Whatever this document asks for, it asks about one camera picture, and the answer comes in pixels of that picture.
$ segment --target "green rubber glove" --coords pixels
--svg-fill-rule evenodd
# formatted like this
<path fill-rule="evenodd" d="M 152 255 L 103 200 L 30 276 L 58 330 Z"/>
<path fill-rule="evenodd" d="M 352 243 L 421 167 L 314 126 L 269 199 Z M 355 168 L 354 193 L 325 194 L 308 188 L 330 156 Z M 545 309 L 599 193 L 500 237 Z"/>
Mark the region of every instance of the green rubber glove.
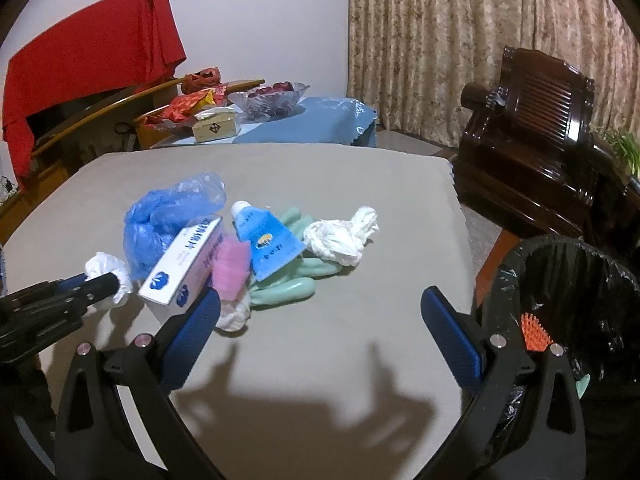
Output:
<path fill-rule="evenodd" d="M 578 390 L 578 399 L 581 399 L 587 390 L 587 386 L 589 386 L 589 382 L 591 381 L 591 376 L 586 374 L 579 381 L 575 381 L 575 389 Z"/>
<path fill-rule="evenodd" d="M 305 229 L 316 220 L 302 216 L 300 209 L 293 207 L 280 216 L 280 221 L 302 240 Z M 249 296 L 253 305 L 277 305 L 289 301 L 299 301 L 312 296 L 316 291 L 314 278 L 333 276 L 342 270 L 337 262 L 326 262 L 320 258 L 297 257 L 266 280 L 249 282 Z"/>

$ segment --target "table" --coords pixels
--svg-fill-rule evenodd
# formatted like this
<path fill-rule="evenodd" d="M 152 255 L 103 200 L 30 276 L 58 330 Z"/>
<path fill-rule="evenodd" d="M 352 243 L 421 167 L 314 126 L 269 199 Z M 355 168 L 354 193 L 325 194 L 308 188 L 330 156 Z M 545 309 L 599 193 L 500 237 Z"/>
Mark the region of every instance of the table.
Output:
<path fill-rule="evenodd" d="M 8 291 L 75 275 L 96 251 L 123 257 L 122 218 L 132 202 L 212 170 L 226 184 L 228 228 L 230 204 L 248 200 L 276 213 L 295 205 L 316 218 L 350 218 L 370 205 L 380 231 L 357 268 L 320 280 L 309 300 L 255 311 L 240 336 L 212 335 L 172 395 L 187 427 L 233 480 L 413 478 L 462 406 L 419 298 L 437 285 L 469 312 L 473 294 L 465 221 L 444 159 L 336 144 L 110 153 L 18 227 L 4 248 Z M 158 328 L 138 297 L 90 316 L 40 354 L 54 406 L 80 342 L 116 348 Z M 157 463 L 130 397 L 121 396 L 140 447 Z"/>
<path fill-rule="evenodd" d="M 236 105 L 230 108 L 241 112 Z M 242 122 L 236 137 L 198 143 L 193 136 L 172 135 L 153 147 L 299 142 L 354 144 L 375 148 L 377 118 L 375 110 L 356 99 L 308 97 L 300 99 L 292 116 L 274 118 L 270 121 Z"/>

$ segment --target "red snack bag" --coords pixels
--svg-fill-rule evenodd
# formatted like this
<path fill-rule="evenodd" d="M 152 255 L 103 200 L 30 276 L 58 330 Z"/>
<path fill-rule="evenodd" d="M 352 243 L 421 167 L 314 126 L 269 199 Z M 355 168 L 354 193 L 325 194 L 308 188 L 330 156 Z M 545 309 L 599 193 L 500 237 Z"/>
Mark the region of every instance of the red snack bag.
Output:
<path fill-rule="evenodd" d="M 195 74 L 187 74 L 188 79 L 180 85 L 183 94 L 193 94 L 205 88 L 213 88 L 220 84 L 220 70 L 218 67 L 206 68 Z"/>
<path fill-rule="evenodd" d="M 218 85 L 213 90 L 213 100 L 218 106 L 224 106 L 226 99 L 226 83 Z"/>
<path fill-rule="evenodd" d="M 169 104 L 167 108 L 160 112 L 159 116 L 163 119 L 169 119 L 174 123 L 179 123 L 192 115 L 189 112 L 199 103 L 199 101 L 204 100 L 202 105 L 213 104 L 214 101 L 212 93 L 213 90 L 211 88 L 205 88 L 204 90 L 194 92 L 193 94 L 178 95 L 178 97 L 171 101 L 171 104 Z"/>

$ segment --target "crumpled white tissue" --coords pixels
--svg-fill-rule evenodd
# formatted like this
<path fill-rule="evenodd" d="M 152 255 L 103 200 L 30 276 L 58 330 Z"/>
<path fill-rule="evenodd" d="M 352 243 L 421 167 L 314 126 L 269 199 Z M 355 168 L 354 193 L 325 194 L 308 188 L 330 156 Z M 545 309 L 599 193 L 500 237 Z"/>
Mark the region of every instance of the crumpled white tissue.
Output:
<path fill-rule="evenodd" d="M 350 221 L 313 222 L 305 229 L 303 241 L 318 258 L 354 267 L 362 259 L 367 239 L 378 229 L 376 210 L 362 206 Z"/>
<path fill-rule="evenodd" d="M 94 303 L 87 308 L 87 313 L 91 314 L 97 310 L 108 310 L 117 306 L 123 306 L 129 299 L 129 294 L 133 292 L 133 283 L 129 277 L 127 264 L 121 259 L 107 253 L 95 253 L 95 256 L 84 264 L 84 273 L 87 280 L 92 280 L 102 276 L 107 272 L 116 275 L 120 282 L 120 288 L 110 298 L 105 298 L 98 303 Z"/>
<path fill-rule="evenodd" d="M 235 301 L 222 301 L 220 303 L 220 318 L 216 328 L 225 332 L 237 332 L 246 325 L 251 317 L 251 298 L 249 291 L 245 289 L 238 295 Z"/>

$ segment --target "tiled floor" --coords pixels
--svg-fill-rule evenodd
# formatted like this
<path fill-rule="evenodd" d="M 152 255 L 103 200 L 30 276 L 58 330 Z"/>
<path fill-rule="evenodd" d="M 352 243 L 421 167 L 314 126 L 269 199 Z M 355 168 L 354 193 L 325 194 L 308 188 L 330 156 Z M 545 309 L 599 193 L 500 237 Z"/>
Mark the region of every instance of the tiled floor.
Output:
<path fill-rule="evenodd" d="M 414 139 L 389 130 L 378 131 L 377 146 L 384 150 L 415 153 L 416 155 L 434 155 L 441 149 L 440 146 L 431 144 L 426 140 Z M 469 231 L 469 244 L 471 245 L 474 272 L 477 274 L 502 229 L 464 205 L 462 206 L 462 212 L 465 215 L 466 228 Z"/>

